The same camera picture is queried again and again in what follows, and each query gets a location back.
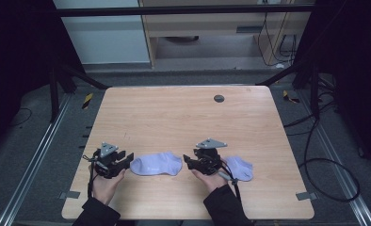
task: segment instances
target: person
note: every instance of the person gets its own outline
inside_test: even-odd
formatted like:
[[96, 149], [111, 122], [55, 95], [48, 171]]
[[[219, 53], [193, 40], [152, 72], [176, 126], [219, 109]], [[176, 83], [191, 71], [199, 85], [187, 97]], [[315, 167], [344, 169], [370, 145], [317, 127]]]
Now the person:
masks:
[[[244, 213], [241, 202], [236, 198], [228, 185], [218, 173], [204, 175], [192, 169], [191, 172], [200, 179], [209, 191], [208, 197], [203, 201], [215, 226], [251, 226]], [[97, 176], [94, 179], [92, 195], [83, 205], [83, 212], [74, 222], [73, 226], [107, 226], [116, 225], [121, 215], [108, 205], [112, 200], [116, 187], [124, 178], [125, 169], [118, 176], [106, 179]]]

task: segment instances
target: wall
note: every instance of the wall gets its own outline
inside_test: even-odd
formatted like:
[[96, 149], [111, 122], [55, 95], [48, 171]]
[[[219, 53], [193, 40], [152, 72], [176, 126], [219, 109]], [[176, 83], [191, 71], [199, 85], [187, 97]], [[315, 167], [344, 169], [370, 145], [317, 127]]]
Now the wall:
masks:
[[[137, 0], [54, 0], [57, 8], [138, 7]], [[84, 65], [150, 63], [140, 16], [62, 18]]]

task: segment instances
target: aluminum floor strip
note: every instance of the aluminum floor strip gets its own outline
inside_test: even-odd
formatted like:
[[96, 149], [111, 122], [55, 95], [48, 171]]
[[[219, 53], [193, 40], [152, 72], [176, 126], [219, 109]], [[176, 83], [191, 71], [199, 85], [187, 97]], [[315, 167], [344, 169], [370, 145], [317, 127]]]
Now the aluminum floor strip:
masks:
[[[308, 97], [308, 95], [300, 90], [297, 90], [297, 94], [308, 113], [312, 114], [312, 110], [309, 104], [310, 98]], [[341, 158], [336, 153], [334, 147], [331, 144], [330, 138], [327, 136], [327, 133], [321, 123], [317, 125], [316, 132], [319, 136], [319, 140], [323, 146], [326, 156], [330, 160], [342, 164]], [[353, 195], [356, 194], [356, 186], [354, 185], [350, 175], [340, 167], [335, 166], [333, 167], [333, 169], [341, 187], [344, 190], [344, 194], [349, 198], [353, 197]], [[350, 202], [350, 206], [352, 207], [357, 220], [362, 226], [371, 226], [371, 213], [367, 205], [365, 204], [362, 196], [359, 196], [356, 200]]]
[[53, 140], [56, 131], [62, 122], [63, 116], [65, 115], [66, 110], [68, 109], [68, 104], [72, 98], [72, 94], [65, 94], [62, 99], [62, 103], [59, 107], [60, 112], [56, 117], [56, 120], [51, 122], [47, 128], [47, 131], [42, 138], [38, 149], [33, 155], [32, 160], [29, 163], [29, 166], [24, 173], [24, 176], [21, 179], [21, 182], [18, 184], [15, 192], [13, 193], [7, 207], [4, 209], [4, 212], [0, 216], [0, 226], [9, 226], [12, 224], [16, 215], [18, 214], [19, 208], [24, 201], [24, 197], [27, 194], [30, 186], [33, 183], [33, 180], [40, 168], [42, 160], [47, 153], [51, 141]]

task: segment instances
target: sock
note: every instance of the sock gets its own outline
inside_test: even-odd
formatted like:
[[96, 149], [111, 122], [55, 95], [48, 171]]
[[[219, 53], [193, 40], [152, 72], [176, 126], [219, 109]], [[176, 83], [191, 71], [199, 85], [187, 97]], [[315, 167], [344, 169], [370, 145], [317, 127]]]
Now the sock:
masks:
[[182, 159], [171, 152], [145, 154], [133, 160], [130, 170], [141, 176], [152, 176], [167, 173], [177, 175], [182, 169]]
[[230, 156], [226, 158], [227, 166], [234, 178], [240, 181], [250, 181], [253, 177], [252, 164], [242, 160], [239, 156]]

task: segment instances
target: sleeve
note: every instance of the sleeve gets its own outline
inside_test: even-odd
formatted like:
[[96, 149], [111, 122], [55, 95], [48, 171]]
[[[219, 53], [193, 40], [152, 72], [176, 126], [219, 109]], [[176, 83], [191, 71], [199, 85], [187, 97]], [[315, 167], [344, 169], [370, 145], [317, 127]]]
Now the sleeve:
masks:
[[121, 215], [99, 202], [95, 198], [88, 199], [83, 205], [83, 212], [79, 218], [74, 222], [73, 226], [105, 226], [115, 225]]
[[203, 201], [215, 226], [251, 226], [241, 202], [228, 185], [216, 188]]

